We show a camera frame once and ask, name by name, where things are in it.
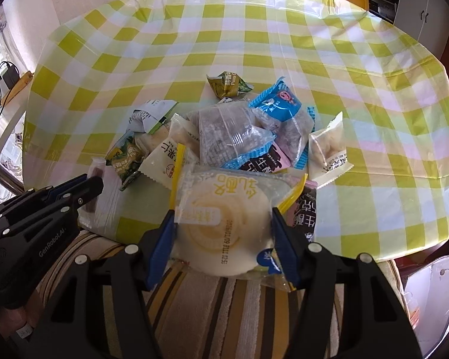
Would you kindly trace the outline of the round swirl cake packet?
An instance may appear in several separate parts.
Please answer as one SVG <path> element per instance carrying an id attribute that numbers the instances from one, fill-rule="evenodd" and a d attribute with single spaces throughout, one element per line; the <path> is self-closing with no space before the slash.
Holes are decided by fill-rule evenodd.
<path id="1" fill-rule="evenodd" d="M 273 208 L 285 213 L 305 185 L 243 170 L 201 165 L 180 144 L 170 207 L 176 237 L 171 258 L 208 276 L 257 280 L 286 292 L 271 232 Z"/>

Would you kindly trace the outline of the clear white nut packet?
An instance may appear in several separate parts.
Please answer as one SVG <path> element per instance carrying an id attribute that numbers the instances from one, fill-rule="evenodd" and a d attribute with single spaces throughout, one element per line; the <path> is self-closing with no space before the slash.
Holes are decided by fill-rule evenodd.
<path id="1" fill-rule="evenodd" d="M 353 168 L 354 165 L 348 160 L 342 112 L 324 129 L 312 132 L 308 144 L 309 176 L 318 189 Z"/>

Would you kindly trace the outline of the blue cartoon snack packet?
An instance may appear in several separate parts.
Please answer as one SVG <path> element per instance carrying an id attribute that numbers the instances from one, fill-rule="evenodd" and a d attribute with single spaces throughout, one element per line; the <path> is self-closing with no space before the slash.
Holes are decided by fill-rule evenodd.
<path id="1" fill-rule="evenodd" d="M 283 77 L 261 92 L 248 106 L 260 124 L 276 135 L 275 143 L 295 169 L 307 165 L 307 145 L 315 127 L 313 107 L 306 107 L 294 95 Z"/>

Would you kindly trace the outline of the striped sofa cushion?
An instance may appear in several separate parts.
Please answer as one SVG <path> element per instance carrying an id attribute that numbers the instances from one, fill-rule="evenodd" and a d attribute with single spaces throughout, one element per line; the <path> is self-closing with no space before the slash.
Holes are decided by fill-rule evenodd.
<path id="1" fill-rule="evenodd" d="M 123 248 L 92 232 L 80 232 L 33 292 L 26 322 L 36 327 L 43 305 L 76 256 L 109 258 Z M 378 266 L 409 316 L 396 263 Z M 205 276 L 175 263 L 143 297 L 164 358 L 282 358 L 303 294 L 257 280 Z M 341 324 L 341 319 L 333 319 L 325 358 L 336 354 Z"/>

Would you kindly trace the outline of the pink black snack packet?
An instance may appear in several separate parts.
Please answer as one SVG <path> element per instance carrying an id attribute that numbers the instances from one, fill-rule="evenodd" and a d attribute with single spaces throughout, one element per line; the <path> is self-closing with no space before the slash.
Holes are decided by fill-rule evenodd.
<path id="1" fill-rule="evenodd" d="M 272 143 L 269 149 L 259 156 L 250 158 L 240 166 L 240 170 L 271 174 L 274 178 L 287 181 L 291 186 L 297 185 L 304 172 L 291 167 L 290 159 Z M 317 183 L 309 179 L 296 200 L 286 210 L 286 223 L 301 232 L 308 241 L 315 237 L 317 223 Z"/>

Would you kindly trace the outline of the green garlic pea packet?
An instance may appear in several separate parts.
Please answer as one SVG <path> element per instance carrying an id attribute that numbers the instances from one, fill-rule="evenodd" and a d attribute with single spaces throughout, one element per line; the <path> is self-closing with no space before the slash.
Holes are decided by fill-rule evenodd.
<path id="1" fill-rule="evenodd" d="M 135 140 L 135 133 L 128 130 L 116 141 L 105 156 L 105 165 L 112 166 L 121 180 L 120 191 L 124 191 L 140 175 L 139 167 L 148 155 L 147 149 L 142 150 Z"/>

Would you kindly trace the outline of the white rice cracker packet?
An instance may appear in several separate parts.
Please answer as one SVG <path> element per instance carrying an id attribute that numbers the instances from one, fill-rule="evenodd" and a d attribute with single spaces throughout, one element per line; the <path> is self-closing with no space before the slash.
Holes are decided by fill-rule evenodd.
<path id="1" fill-rule="evenodd" d="M 190 148 L 196 156 L 199 155 L 198 128 L 175 113 L 171 117 L 168 134 L 143 160 L 139 172 L 171 190 L 179 144 Z"/>

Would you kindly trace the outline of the clear packet beige cake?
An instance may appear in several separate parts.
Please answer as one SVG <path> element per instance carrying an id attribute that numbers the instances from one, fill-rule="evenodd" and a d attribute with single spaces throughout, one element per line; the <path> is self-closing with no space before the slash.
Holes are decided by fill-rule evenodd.
<path id="1" fill-rule="evenodd" d="M 168 135 L 169 125 L 165 124 L 159 127 L 153 134 L 135 132 L 134 143 L 145 156 L 148 156 Z"/>

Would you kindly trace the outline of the white green snack packet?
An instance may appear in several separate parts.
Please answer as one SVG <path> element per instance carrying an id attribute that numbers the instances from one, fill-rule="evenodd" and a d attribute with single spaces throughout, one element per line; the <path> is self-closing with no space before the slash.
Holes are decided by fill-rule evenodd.
<path id="1" fill-rule="evenodd" d="M 152 100 L 134 109 L 129 118 L 127 130 L 135 133 L 154 134 L 172 115 L 177 102 L 173 100 Z"/>

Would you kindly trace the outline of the clear packet dark snack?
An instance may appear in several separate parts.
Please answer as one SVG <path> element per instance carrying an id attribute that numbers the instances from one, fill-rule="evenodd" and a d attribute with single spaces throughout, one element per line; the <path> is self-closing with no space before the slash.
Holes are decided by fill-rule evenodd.
<path id="1" fill-rule="evenodd" d="M 187 118 L 198 127 L 200 162 L 211 167 L 239 169 L 266 153 L 276 138 L 244 101 L 210 105 L 187 113 Z"/>

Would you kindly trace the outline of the green yellow checkered tablecloth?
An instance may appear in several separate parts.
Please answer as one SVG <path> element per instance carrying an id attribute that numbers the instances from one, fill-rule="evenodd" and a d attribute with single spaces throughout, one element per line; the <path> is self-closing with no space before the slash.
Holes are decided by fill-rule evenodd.
<path id="1" fill-rule="evenodd" d="M 350 171 L 317 194 L 315 237 L 336 255 L 399 258 L 449 238 L 449 80 L 399 28 L 345 0 L 116 0 L 47 39 L 24 133 L 27 187 L 85 174 L 149 100 L 211 105 L 207 77 L 261 92 L 284 78 L 341 114 Z"/>

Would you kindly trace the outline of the small olive green packet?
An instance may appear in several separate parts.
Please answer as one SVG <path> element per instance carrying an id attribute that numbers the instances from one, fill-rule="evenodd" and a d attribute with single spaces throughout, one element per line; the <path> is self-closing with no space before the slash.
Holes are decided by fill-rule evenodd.
<path id="1" fill-rule="evenodd" d="M 248 84 L 234 72 L 222 72 L 218 76 L 207 76 L 213 93 L 219 99 L 234 98 L 252 92 L 253 85 Z"/>

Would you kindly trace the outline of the white cabinet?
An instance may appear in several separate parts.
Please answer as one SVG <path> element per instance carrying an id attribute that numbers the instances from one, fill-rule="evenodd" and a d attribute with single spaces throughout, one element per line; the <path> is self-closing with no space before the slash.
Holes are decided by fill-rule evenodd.
<path id="1" fill-rule="evenodd" d="M 440 58 L 449 38 L 445 0 L 399 0 L 394 25 Z"/>

